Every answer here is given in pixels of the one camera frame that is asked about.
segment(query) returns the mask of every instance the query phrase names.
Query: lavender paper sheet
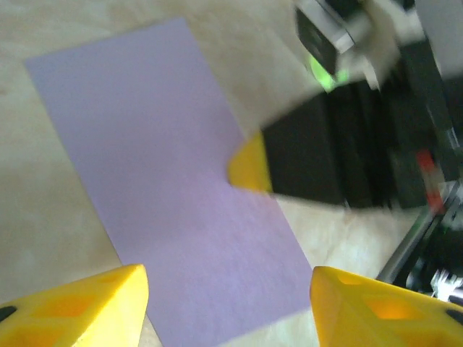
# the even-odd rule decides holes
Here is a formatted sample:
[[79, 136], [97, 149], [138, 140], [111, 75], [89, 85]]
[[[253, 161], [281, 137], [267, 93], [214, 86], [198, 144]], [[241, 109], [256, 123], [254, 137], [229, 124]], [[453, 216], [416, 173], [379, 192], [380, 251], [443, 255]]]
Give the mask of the lavender paper sheet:
[[165, 347], [214, 346], [307, 309], [277, 203], [227, 183], [242, 135], [184, 20], [26, 63]]

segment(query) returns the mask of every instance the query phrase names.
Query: yellow plastic piece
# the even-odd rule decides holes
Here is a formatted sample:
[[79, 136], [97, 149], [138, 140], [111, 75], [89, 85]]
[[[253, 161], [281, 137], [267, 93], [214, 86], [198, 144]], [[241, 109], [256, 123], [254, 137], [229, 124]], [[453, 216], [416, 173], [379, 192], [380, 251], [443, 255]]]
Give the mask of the yellow plastic piece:
[[0, 307], [1, 347], [136, 347], [148, 303], [143, 265], [129, 265]]
[[271, 192], [266, 148], [262, 133], [257, 133], [229, 162], [230, 184], [257, 192]]
[[461, 347], [463, 308], [407, 289], [316, 267], [310, 287], [320, 347]]

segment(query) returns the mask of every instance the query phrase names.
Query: green light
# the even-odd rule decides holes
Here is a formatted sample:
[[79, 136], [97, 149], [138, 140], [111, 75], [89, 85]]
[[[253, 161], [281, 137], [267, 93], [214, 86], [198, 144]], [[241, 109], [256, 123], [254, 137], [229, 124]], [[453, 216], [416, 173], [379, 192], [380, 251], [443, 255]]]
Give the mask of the green light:
[[343, 85], [349, 81], [349, 72], [347, 70], [339, 71], [336, 74], [336, 79], [334, 79], [311, 55], [308, 57], [308, 65], [315, 79], [327, 93], [331, 92], [337, 86]]

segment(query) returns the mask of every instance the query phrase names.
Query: table surface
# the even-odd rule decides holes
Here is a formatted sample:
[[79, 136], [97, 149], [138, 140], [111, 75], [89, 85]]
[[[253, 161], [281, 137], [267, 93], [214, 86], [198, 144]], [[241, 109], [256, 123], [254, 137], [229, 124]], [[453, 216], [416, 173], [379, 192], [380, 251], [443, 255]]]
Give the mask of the table surface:
[[[246, 135], [313, 90], [290, 0], [1, 2], [0, 302], [120, 266], [23, 61], [176, 16], [188, 19]], [[369, 277], [415, 218], [289, 198], [279, 203], [312, 266]], [[308, 310], [226, 345], [317, 344]], [[140, 346], [160, 345], [145, 319]]]

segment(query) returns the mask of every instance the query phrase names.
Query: red part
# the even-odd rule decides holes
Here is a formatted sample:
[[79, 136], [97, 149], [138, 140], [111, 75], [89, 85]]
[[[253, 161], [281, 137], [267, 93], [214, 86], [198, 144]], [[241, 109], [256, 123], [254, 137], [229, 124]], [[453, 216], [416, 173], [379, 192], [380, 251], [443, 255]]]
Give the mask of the red part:
[[429, 192], [426, 194], [428, 204], [431, 210], [435, 212], [443, 212], [443, 200], [439, 192]]
[[424, 171], [432, 171], [436, 168], [433, 156], [431, 155], [429, 150], [422, 150], [418, 152], [417, 161], [418, 165], [420, 165], [421, 169]]

